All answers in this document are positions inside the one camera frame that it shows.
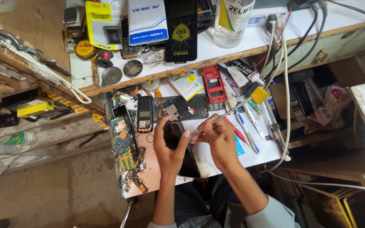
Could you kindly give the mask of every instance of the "white work table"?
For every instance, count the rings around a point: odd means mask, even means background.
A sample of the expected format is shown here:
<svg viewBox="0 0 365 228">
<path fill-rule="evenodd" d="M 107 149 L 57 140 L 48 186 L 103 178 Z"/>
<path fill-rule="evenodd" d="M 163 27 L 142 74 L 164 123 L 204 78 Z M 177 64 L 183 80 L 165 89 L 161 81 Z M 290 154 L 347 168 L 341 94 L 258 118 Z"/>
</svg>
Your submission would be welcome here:
<svg viewBox="0 0 365 228">
<path fill-rule="evenodd" d="M 198 76 L 196 71 L 194 71 L 194 75 L 203 84 L 202 77 Z M 171 87 L 171 85 L 168 83 L 167 79 L 164 79 L 162 81 L 162 85 L 160 87 L 160 92 L 163 95 L 163 97 L 179 95 Z M 203 89 L 202 91 L 199 92 L 199 94 L 203 94 L 203 93 L 205 93 L 205 89 Z M 135 102 L 133 102 L 133 100 L 129 101 L 127 103 L 128 109 L 135 110 L 136 108 L 134 108 L 134 105 L 137 104 L 137 103 L 138 103 L 137 101 L 135 101 Z M 264 114 L 258 120 L 258 125 L 259 125 L 261 131 L 263 132 L 263 134 L 265 136 L 268 136 L 269 135 L 269 130 L 267 128 L 268 127 L 268 122 L 267 122 L 266 118 L 268 118 L 269 122 L 271 122 L 271 118 L 268 116 L 268 112 L 265 109 L 263 109 L 263 107 L 261 109 L 264 111 Z M 224 110 L 210 111 L 209 116 L 212 116 L 214 113 L 218 113 L 220 115 L 223 115 L 224 113 L 226 113 L 226 111 L 224 111 Z M 269 162 L 269 161 L 279 159 L 280 158 L 280 153 L 279 153 L 279 149 L 278 149 L 278 146 L 276 145 L 276 143 L 271 141 L 271 140 L 270 141 L 262 140 L 261 136 L 256 131 L 256 128 L 253 126 L 253 124 L 250 122 L 249 118 L 246 116 L 246 113 L 241 113 L 241 116 L 243 117 L 246 128 L 251 133 L 251 135 L 252 135 L 252 137 L 255 141 L 256 146 L 260 150 L 260 154 L 256 154 L 250 147 L 245 147 L 243 141 L 240 140 L 240 144 L 241 144 L 241 146 L 242 146 L 242 148 L 245 152 L 244 154 L 239 156 L 239 160 L 240 160 L 241 164 L 244 167 L 250 167 L 250 166 L 255 166 L 255 165 L 258 165 L 258 164 L 261 164 L 261 163 L 266 163 L 266 162 Z M 244 131 L 243 131 L 242 127 L 240 126 L 240 124 L 237 122 L 236 116 L 235 115 L 229 115 L 227 118 L 244 135 Z M 183 124 L 185 130 L 188 129 L 191 132 L 193 132 L 205 120 L 206 119 L 182 121 L 182 124 Z M 148 136 L 149 134 L 153 135 L 154 131 L 151 132 L 151 133 L 144 133 L 144 134 L 138 136 L 136 138 L 136 142 L 138 144 L 138 147 L 145 147 L 146 148 L 146 152 L 145 152 L 145 155 L 144 155 L 144 161 L 143 161 L 144 163 L 146 163 L 146 169 L 140 171 L 138 173 L 138 176 L 143 180 L 145 186 L 147 188 L 149 188 L 149 192 L 151 192 L 151 191 L 155 191 L 155 190 L 159 189 L 159 185 L 160 185 L 160 168 L 159 168 L 159 163 L 157 161 L 155 151 L 153 149 L 153 143 L 150 143 L 150 142 L 152 142 L 153 137 Z M 218 175 L 218 174 L 221 173 L 219 171 L 219 169 L 217 169 L 215 167 L 215 164 L 213 162 L 213 159 L 212 159 L 212 156 L 211 156 L 211 153 L 210 153 L 210 147 L 209 147 L 208 143 L 195 144 L 192 149 L 193 149 L 193 153 L 194 153 L 194 156 L 195 156 L 195 160 L 197 162 L 198 168 L 199 168 L 200 173 L 201 173 L 201 178 L 214 176 L 214 175 Z M 189 182 L 189 181 L 192 181 L 192 180 L 193 180 L 193 178 L 177 176 L 176 185 L 182 184 L 184 182 Z M 123 191 L 124 186 L 125 185 L 122 184 L 122 192 L 123 192 L 123 197 L 124 198 L 129 198 L 129 197 L 132 197 L 132 196 L 135 196 L 135 195 L 142 194 L 142 192 L 134 184 L 131 185 L 131 188 L 130 188 L 128 193 Z"/>
<path fill-rule="evenodd" d="M 337 2 L 354 6 L 359 9 L 365 11 L 365 0 L 338 0 Z M 323 31 L 329 31 L 333 29 L 339 29 L 342 27 L 358 24 L 365 22 L 365 15 L 354 10 L 344 8 L 338 6 L 333 3 L 328 3 L 328 16 L 326 20 L 326 24 L 324 26 Z M 318 29 L 322 23 L 322 11 L 319 10 L 319 17 L 317 20 L 316 25 L 312 28 L 309 34 L 317 34 Z M 291 16 L 288 20 L 288 24 L 285 28 L 286 39 L 296 39 L 302 37 L 309 26 L 311 25 L 313 20 L 313 13 L 310 9 L 302 9 L 299 11 L 293 11 Z M 213 42 L 213 28 L 206 30 L 205 32 L 198 35 L 198 57 L 195 61 L 190 61 L 185 64 L 174 64 L 170 62 L 160 62 L 159 65 L 153 67 L 152 69 L 148 69 L 146 65 L 143 67 L 143 71 L 134 79 L 144 77 L 147 75 L 157 74 L 163 71 L 172 70 L 178 67 L 191 65 L 194 63 L 210 60 L 213 58 L 219 58 L 227 55 L 231 55 L 234 53 L 241 53 L 246 50 L 255 49 L 258 47 L 263 47 L 268 45 L 270 41 L 270 34 L 266 31 L 265 27 L 253 27 L 253 28 L 246 28 L 244 37 L 241 43 L 230 49 L 224 49 L 217 46 Z M 120 54 L 116 52 L 114 57 L 111 59 L 114 66 L 118 67 L 123 72 L 123 66 L 126 62 L 132 59 L 122 59 Z M 103 68 L 99 67 L 99 75 L 102 75 L 104 71 Z M 131 80 L 130 78 L 123 75 L 121 81 L 119 83 Z"/>
</svg>

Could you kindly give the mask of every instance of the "small glass bottle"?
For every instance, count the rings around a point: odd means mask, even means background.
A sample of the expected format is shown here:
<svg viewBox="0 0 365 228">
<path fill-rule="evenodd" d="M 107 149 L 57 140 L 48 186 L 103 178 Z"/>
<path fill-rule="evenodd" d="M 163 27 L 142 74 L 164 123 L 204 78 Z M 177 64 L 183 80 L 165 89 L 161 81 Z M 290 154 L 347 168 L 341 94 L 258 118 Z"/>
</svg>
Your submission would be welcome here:
<svg viewBox="0 0 365 228">
<path fill-rule="evenodd" d="M 213 41 L 222 48 L 236 47 L 243 38 L 256 0 L 218 0 Z"/>
<path fill-rule="evenodd" d="M 72 38 L 65 38 L 64 39 L 64 49 L 67 53 L 73 54 L 74 53 L 74 40 Z"/>
</svg>

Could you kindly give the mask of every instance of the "power strip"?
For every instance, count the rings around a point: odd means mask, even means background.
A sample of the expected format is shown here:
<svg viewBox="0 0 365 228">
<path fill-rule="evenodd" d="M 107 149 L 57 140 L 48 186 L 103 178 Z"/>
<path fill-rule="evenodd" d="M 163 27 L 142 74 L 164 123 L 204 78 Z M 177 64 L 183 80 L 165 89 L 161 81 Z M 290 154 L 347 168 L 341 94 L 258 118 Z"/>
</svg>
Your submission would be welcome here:
<svg viewBox="0 0 365 228">
<path fill-rule="evenodd" d="M 247 24 L 247 28 L 265 26 L 268 16 L 275 14 L 277 18 L 283 18 L 286 13 L 288 13 L 287 7 L 253 9 L 250 13 L 250 20 Z"/>
</svg>

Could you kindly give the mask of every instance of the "hand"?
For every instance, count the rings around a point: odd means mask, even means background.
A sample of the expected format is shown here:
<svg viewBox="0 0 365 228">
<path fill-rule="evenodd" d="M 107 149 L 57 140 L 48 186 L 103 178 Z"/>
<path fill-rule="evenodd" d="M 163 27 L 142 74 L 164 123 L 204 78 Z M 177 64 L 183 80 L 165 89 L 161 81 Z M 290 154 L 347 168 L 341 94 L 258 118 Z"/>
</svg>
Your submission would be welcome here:
<svg viewBox="0 0 365 228">
<path fill-rule="evenodd" d="M 206 142 L 210 145 L 210 152 L 216 168 L 224 172 L 230 168 L 242 166 L 236 152 L 236 142 L 234 138 L 234 127 L 220 119 L 213 125 L 211 122 L 219 118 L 220 115 L 213 114 L 203 122 L 193 132 L 196 133 L 204 129 L 205 135 L 197 135 L 191 139 L 191 144 Z"/>
<path fill-rule="evenodd" d="M 173 151 L 170 150 L 164 141 L 163 127 L 165 123 L 171 118 L 171 115 L 161 118 L 155 128 L 154 133 L 154 149 L 156 152 L 157 160 L 159 161 L 161 179 L 175 181 L 178 173 L 180 172 L 181 165 L 183 164 L 183 158 L 185 149 L 188 146 L 190 132 L 185 130 L 182 134 L 177 148 Z"/>
</svg>

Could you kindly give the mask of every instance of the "concrete floor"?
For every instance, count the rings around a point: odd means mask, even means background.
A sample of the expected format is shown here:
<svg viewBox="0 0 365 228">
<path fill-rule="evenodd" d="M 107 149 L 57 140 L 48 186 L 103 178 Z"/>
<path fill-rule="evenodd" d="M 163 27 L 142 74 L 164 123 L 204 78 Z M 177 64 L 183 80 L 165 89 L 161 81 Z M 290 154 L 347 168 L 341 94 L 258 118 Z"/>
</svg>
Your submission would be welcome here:
<svg viewBox="0 0 365 228">
<path fill-rule="evenodd" d="M 0 176 L 0 219 L 10 228 L 116 228 L 120 199 L 110 146 Z M 146 227 L 154 193 L 139 197 L 127 227 Z"/>
</svg>

